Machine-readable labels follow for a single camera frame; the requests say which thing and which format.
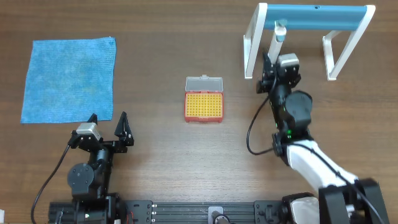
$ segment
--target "wooden table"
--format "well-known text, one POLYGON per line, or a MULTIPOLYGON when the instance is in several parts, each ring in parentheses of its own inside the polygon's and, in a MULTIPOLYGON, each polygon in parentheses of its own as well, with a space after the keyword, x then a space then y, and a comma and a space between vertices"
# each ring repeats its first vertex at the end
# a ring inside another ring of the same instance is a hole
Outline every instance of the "wooden table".
MULTIPOLYGON (((313 137, 339 165, 380 182, 390 222, 397 223, 398 2, 367 2, 376 3, 376 13, 337 81, 326 80, 326 32, 289 32, 282 53, 300 59, 297 89, 313 96, 313 137)), ((126 111, 136 145, 115 156, 110 192, 158 202, 253 202, 309 191, 275 155, 255 157, 246 149, 247 128, 266 97, 243 78, 243 34, 257 3, 0 1, 0 208, 6 222, 30 222, 38 190, 79 125, 20 123, 33 40, 116 38, 114 114, 99 128, 105 139, 116 139, 114 129, 126 111), (184 121, 185 78, 202 74, 223 77, 221 124, 184 121)), ((270 38, 268 32, 261 47, 267 49, 270 38)), ((346 38, 334 40, 335 54, 346 38)), ((257 57, 254 73, 261 67, 257 57)), ((271 146, 274 125, 267 105, 252 129, 253 150, 271 146)), ((86 152, 70 150, 39 200, 38 223, 47 221, 49 202, 71 199, 67 172, 87 160, 86 152)))

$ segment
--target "open lid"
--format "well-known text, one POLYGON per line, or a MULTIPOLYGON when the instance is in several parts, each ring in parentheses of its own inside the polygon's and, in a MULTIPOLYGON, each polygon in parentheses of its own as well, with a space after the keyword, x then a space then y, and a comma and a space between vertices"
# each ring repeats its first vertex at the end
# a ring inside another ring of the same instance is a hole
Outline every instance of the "open lid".
POLYGON ((207 75, 202 75, 201 77, 187 77, 185 91, 222 92, 223 78, 208 77, 207 75))

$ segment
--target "cable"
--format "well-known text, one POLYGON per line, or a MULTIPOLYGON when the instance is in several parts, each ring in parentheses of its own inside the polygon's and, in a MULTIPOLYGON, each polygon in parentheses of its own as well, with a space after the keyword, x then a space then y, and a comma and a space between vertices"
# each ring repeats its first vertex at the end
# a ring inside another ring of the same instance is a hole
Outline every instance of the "cable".
POLYGON ((374 214, 377 216, 377 219, 379 220, 380 224, 385 224, 383 219, 380 217, 380 214, 377 212, 377 210, 374 208, 374 206, 372 205, 372 203, 368 200, 368 198, 352 183, 350 183, 346 178, 344 178, 340 172, 338 172, 337 170, 335 170, 321 155, 319 155, 317 152, 315 152, 314 149, 309 148, 307 146, 304 146, 302 144, 296 144, 296 143, 289 143, 289 144, 285 144, 282 146, 298 146, 298 147, 302 147, 308 151, 310 151, 312 154, 316 155, 333 173, 336 174, 336 176, 338 176, 341 180, 343 180, 344 182, 346 182, 346 185, 351 187, 360 197, 361 199, 365 202, 365 204, 374 212, 374 214))
POLYGON ((256 114, 254 115, 253 120, 252 120, 251 123, 250 123, 249 129, 248 129, 248 134, 246 135, 246 146, 248 147, 248 151, 249 151, 251 154, 255 155, 255 156, 258 156, 258 155, 261 155, 261 154, 265 154, 265 153, 267 153, 267 152, 271 152, 271 151, 274 150, 274 148, 272 147, 272 148, 269 148, 269 149, 264 150, 264 151, 261 151, 261 152, 253 152, 253 151, 251 150, 250 146, 249 146, 249 138, 250 138, 250 131, 251 131, 251 128, 253 127, 254 121, 256 120, 257 116, 259 115, 260 110, 262 109, 262 107, 264 107, 264 105, 265 105, 265 104, 267 103, 267 101, 269 100, 269 96, 270 96, 271 93, 274 91, 274 88, 275 88, 275 85, 276 85, 276 80, 277 80, 277 76, 275 76, 274 83, 272 84, 272 88, 271 88, 271 90, 269 91, 268 96, 266 97, 266 99, 264 100, 264 102, 262 102, 262 104, 260 105, 260 107, 257 109, 257 112, 256 112, 256 114))
POLYGON ((65 158, 65 155, 67 154, 67 152, 69 150, 69 147, 70 146, 67 145, 67 147, 65 148, 65 150, 64 150, 64 152, 63 152, 63 154, 61 156, 61 159, 59 160, 59 162, 58 162, 57 166, 55 167, 54 171, 51 173, 50 177, 48 177, 48 179, 44 182, 42 188, 37 193, 36 199, 35 199, 35 201, 34 201, 34 203, 32 205, 32 210, 30 211, 30 220, 32 220, 33 224, 36 224, 34 213, 35 213, 35 207, 36 207, 37 201, 39 201, 39 197, 43 193, 43 190, 44 190, 45 186, 50 182, 51 178, 54 176, 54 174, 57 172, 58 168, 60 167, 60 165, 61 165, 61 163, 63 161, 63 158, 65 158))

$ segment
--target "white stand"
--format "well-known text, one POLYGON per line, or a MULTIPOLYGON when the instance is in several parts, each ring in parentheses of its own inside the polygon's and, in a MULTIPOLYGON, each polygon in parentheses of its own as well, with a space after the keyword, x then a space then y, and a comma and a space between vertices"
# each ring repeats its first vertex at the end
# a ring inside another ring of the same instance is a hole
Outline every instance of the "white stand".
MULTIPOLYGON (((362 34, 366 30, 370 20, 373 17, 374 11, 376 10, 375 6, 368 5, 365 16, 359 23, 356 31, 351 32, 349 39, 347 41, 346 46, 344 47, 343 52, 341 53, 337 63, 333 60, 333 51, 331 48, 331 40, 336 35, 340 33, 338 30, 331 31, 328 35, 322 38, 323 41, 323 50, 325 53, 325 64, 326 64, 326 74, 328 80, 336 80, 337 75, 343 68, 343 65, 346 63, 349 55, 354 50, 355 45, 358 43, 362 34)), ((243 36, 243 54, 244 54, 244 78, 252 79, 253 78, 253 70, 254 64, 256 62, 257 53, 259 50, 260 40, 262 31, 264 30, 264 24, 266 22, 267 16, 267 3, 259 3, 257 5, 256 10, 250 20, 249 27, 243 36)))
POLYGON ((346 63, 349 55, 354 50, 355 45, 358 43, 362 34, 365 32, 366 28, 368 27, 368 24, 373 17, 376 7, 374 6, 366 6, 366 7, 368 10, 366 11, 365 16, 359 23, 359 26, 356 29, 356 31, 352 31, 351 35, 349 35, 347 44, 344 47, 344 50, 341 53, 340 57, 338 58, 336 65, 335 65, 335 60, 333 59, 331 40, 332 38, 336 37, 341 31, 333 30, 328 35, 322 37, 323 52, 325 54, 326 74, 328 76, 329 81, 336 80, 337 75, 343 68, 343 65, 346 63))

